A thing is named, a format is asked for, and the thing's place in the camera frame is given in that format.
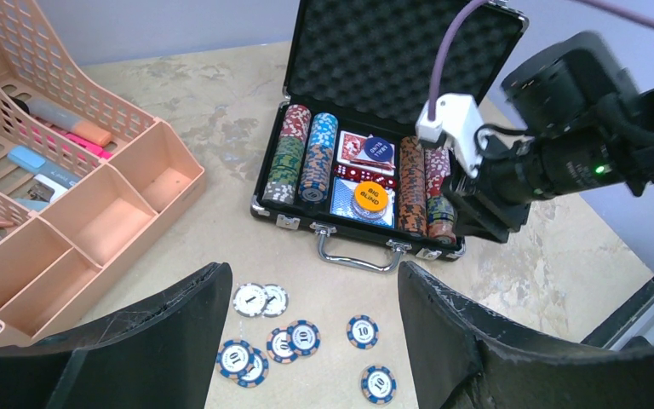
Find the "pink plastic organizer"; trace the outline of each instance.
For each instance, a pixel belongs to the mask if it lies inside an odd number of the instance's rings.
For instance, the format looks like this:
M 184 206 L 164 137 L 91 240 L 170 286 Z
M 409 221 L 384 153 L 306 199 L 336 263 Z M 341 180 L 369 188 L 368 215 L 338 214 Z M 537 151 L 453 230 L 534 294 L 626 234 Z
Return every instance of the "pink plastic organizer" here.
M 40 124 L 10 96 L 44 98 L 114 135 L 113 156 Z M 34 175 L 10 163 L 22 145 L 83 179 L 41 212 Z M 76 67 L 34 0 L 0 0 L 0 346 L 26 346 L 77 322 L 204 192 L 204 168 L 163 120 Z

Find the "case handle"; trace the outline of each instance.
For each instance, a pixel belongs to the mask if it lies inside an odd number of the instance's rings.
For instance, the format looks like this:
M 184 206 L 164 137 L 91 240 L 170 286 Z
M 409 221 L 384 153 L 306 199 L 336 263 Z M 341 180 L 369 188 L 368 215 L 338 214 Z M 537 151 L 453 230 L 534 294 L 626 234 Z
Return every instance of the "case handle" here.
M 332 233 L 337 231 L 337 229 L 332 226 L 325 226 L 317 223 L 312 223 L 310 228 L 313 228 L 314 233 L 319 236 L 317 241 L 317 254 L 319 254 L 319 258 L 326 262 L 332 262 L 334 264 L 340 264 L 341 266 L 346 267 L 359 268 L 361 270 L 367 270 L 375 273 L 389 273 L 390 271 L 393 271 L 399 265 L 399 261 L 402 259 L 402 255 L 406 253 L 407 250 L 412 248 L 412 245 L 389 240 L 387 245 L 393 249 L 393 260 L 387 266 L 378 266 L 376 264 L 372 264 L 371 262 L 366 262 L 357 258 L 331 256 L 327 254 L 324 251 L 324 243 Z

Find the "beige table surface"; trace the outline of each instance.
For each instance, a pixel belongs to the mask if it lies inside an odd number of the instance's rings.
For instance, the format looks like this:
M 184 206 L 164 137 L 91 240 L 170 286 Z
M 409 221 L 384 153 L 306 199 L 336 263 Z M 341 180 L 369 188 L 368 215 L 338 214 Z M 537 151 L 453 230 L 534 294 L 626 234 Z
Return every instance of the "beige table surface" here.
M 277 228 L 250 215 L 250 198 L 282 100 L 289 46 L 224 49 L 84 70 L 169 121 L 206 168 L 208 186 L 83 322 L 148 297 L 204 264 L 228 262 L 234 288 L 246 282 L 279 283 L 290 294 L 290 306 L 273 319 L 247 319 L 230 309 L 223 339 L 242 337 L 264 348 L 271 329 L 306 319 L 319 327 L 322 346 L 313 357 L 290 365 L 270 362 L 267 380 L 254 389 L 242 389 L 215 373 L 207 407 L 372 407 L 358 379 L 375 363 L 397 376 L 398 393 L 390 407 L 416 407 L 397 274 L 322 262 L 313 234 Z M 486 121 L 505 122 L 489 102 L 481 109 Z M 386 248 L 334 239 L 328 250 L 382 262 L 388 258 Z M 468 239 L 468 253 L 458 262 L 419 264 L 523 325 L 577 342 L 651 278 L 577 195 L 534 206 L 528 225 L 507 245 Z M 345 326 L 355 314 L 368 314 L 380 326 L 379 342 L 371 350 L 347 341 Z

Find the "gray wall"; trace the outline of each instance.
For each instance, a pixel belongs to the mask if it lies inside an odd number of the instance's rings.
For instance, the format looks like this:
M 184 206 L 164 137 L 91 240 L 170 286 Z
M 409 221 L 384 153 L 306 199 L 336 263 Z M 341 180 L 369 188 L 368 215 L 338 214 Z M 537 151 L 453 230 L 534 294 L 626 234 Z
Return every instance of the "gray wall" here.
M 654 16 L 654 0 L 606 0 Z M 298 0 L 38 0 L 79 64 L 287 40 Z M 520 62 L 581 30 L 601 32 L 640 89 L 654 87 L 654 32 L 566 0 L 513 0 L 531 28 L 496 84 Z M 492 100 L 515 118 L 493 87 Z M 654 188 L 622 185 L 582 195 L 654 271 Z M 580 239 L 578 230 L 576 239 Z

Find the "orange poker chip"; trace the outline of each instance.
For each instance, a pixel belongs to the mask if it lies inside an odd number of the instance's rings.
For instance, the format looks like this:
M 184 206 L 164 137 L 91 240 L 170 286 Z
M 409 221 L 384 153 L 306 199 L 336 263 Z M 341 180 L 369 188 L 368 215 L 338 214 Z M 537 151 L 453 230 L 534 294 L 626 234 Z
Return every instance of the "orange poker chip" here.
M 354 199 L 367 211 L 382 211 L 389 204 L 387 190 L 374 181 L 363 181 L 354 189 Z

